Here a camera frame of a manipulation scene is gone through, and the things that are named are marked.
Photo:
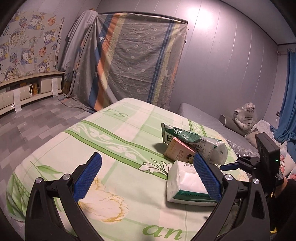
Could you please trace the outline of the green white wrapper pack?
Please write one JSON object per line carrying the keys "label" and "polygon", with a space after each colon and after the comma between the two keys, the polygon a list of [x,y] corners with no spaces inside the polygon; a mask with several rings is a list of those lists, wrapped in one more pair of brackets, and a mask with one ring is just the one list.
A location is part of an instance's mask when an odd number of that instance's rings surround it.
{"label": "green white wrapper pack", "polygon": [[217,165],[224,165],[228,156],[225,143],[216,138],[203,137],[197,133],[189,132],[174,126],[161,123],[163,142],[170,144],[173,138],[177,138],[191,149],[198,152],[205,161]]}

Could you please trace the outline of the white tissue pack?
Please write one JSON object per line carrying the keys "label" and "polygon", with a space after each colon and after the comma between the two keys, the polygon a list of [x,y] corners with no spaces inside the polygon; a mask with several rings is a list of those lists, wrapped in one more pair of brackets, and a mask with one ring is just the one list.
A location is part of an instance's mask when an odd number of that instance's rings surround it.
{"label": "white tissue pack", "polygon": [[175,161],[169,169],[166,200],[195,206],[216,206],[217,204],[216,200],[210,198],[194,165],[181,161]]}

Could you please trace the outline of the pink drink carton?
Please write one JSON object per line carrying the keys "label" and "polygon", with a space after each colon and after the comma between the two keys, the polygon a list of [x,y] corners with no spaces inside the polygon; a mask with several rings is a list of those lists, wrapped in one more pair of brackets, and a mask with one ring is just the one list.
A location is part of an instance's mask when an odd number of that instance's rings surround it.
{"label": "pink drink carton", "polygon": [[185,163],[193,163],[196,152],[184,144],[181,140],[174,137],[167,147],[164,155],[172,161],[181,161]]}

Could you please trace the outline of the baby photo cushion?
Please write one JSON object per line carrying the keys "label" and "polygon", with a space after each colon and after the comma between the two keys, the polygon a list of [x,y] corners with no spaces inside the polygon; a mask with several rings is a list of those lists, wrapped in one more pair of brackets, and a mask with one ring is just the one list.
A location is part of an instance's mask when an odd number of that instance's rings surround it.
{"label": "baby photo cushion", "polygon": [[280,170],[287,177],[295,168],[295,162],[287,151],[287,141],[280,145]]}

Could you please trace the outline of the grey square cushion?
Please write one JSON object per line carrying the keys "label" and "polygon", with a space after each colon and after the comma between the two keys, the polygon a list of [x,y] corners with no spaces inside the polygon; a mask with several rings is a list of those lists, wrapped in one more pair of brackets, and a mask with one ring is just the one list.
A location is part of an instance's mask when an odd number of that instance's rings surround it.
{"label": "grey square cushion", "polygon": [[250,132],[248,135],[245,136],[245,138],[248,140],[248,142],[257,149],[257,142],[256,142],[256,135],[259,134],[260,131],[255,129],[253,132]]}

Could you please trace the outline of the blue curtain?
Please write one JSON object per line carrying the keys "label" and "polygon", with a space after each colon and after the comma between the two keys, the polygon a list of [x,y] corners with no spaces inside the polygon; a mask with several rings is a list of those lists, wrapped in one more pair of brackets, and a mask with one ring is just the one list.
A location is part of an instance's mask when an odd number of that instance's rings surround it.
{"label": "blue curtain", "polygon": [[280,109],[280,120],[273,132],[279,143],[295,138],[295,50],[287,50],[287,80]]}

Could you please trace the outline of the white lace sofa cover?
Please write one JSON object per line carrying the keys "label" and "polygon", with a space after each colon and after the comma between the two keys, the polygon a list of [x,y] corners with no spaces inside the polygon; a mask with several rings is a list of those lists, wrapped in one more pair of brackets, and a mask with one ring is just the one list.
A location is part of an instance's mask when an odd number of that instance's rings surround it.
{"label": "white lace sofa cover", "polygon": [[258,130],[260,133],[265,132],[270,138],[274,138],[273,132],[271,131],[270,127],[271,125],[267,121],[260,120],[252,127],[251,132]]}

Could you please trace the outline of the grey cylindrical bolster pillow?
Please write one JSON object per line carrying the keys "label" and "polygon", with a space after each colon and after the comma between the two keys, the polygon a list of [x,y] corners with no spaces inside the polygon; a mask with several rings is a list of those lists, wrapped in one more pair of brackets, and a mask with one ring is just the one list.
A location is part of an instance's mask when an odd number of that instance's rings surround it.
{"label": "grey cylindrical bolster pillow", "polygon": [[245,136],[246,132],[244,132],[239,126],[238,124],[231,119],[230,117],[220,114],[219,116],[219,121],[222,123],[222,125],[224,125],[226,128],[236,132],[237,134],[240,134],[241,136]]}

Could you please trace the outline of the plastic wrapped plush toy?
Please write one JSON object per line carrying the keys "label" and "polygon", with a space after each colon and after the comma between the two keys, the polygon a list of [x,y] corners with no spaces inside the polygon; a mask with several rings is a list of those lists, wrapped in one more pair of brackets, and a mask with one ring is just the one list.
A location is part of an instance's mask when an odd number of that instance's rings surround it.
{"label": "plastic wrapped plush toy", "polygon": [[252,102],[248,102],[234,110],[233,117],[236,125],[245,134],[250,133],[253,126],[258,123],[255,105]]}

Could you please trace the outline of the grey sofa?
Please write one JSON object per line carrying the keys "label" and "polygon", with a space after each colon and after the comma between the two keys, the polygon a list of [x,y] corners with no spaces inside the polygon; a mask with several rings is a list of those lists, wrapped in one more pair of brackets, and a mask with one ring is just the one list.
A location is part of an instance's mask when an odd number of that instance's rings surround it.
{"label": "grey sofa", "polygon": [[235,154],[241,156],[259,157],[258,150],[248,142],[245,136],[243,137],[240,134],[226,128],[222,125],[219,119],[203,112],[202,110],[187,103],[181,103],[177,114],[217,131],[222,137],[224,137],[230,147],[234,150]]}

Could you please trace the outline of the green floral table cloth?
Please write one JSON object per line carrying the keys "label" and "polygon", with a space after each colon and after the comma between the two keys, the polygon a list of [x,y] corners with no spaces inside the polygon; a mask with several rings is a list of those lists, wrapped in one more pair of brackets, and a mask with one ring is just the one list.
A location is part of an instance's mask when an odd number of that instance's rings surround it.
{"label": "green floral table cloth", "polygon": [[16,167],[6,188],[12,223],[24,225],[38,177],[59,179],[97,152],[101,169],[79,205],[105,240],[190,240],[213,209],[167,202],[172,162],[164,157],[162,123],[224,140],[203,120],[122,99],[58,134]]}

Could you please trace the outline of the low white tv cabinet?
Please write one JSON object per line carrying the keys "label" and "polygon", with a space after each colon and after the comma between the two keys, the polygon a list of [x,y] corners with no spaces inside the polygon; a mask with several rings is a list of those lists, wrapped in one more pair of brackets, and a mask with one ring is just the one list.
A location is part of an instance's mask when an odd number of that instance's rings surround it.
{"label": "low white tv cabinet", "polygon": [[62,93],[64,73],[60,71],[34,74],[1,83],[1,115],[46,97]]}

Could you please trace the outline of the striped grey hanging sheet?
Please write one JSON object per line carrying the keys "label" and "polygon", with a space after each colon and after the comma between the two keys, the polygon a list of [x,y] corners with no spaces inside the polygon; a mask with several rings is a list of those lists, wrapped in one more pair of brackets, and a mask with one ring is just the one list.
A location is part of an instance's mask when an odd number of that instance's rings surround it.
{"label": "striped grey hanging sheet", "polygon": [[65,75],[68,96],[94,110],[127,97],[168,109],[187,29],[164,16],[98,14]]}

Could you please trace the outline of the plain grey draped sheet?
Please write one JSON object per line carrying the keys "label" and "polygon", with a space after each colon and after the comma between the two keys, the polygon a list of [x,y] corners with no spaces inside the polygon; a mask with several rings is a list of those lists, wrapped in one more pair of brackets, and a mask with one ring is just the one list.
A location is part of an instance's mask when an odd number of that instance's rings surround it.
{"label": "plain grey draped sheet", "polygon": [[79,46],[97,16],[98,12],[94,10],[86,10],[76,19],[71,27],[66,37],[66,44],[60,68],[60,71],[64,72],[65,75],[73,71],[74,61],[78,53]]}

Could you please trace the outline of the cartoon print wall cloth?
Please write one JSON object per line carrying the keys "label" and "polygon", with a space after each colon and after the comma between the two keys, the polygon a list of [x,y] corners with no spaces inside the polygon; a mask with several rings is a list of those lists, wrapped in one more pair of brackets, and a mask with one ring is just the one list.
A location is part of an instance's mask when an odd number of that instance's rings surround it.
{"label": "cartoon print wall cloth", "polygon": [[64,20],[18,10],[1,35],[1,83],[57,71]]}

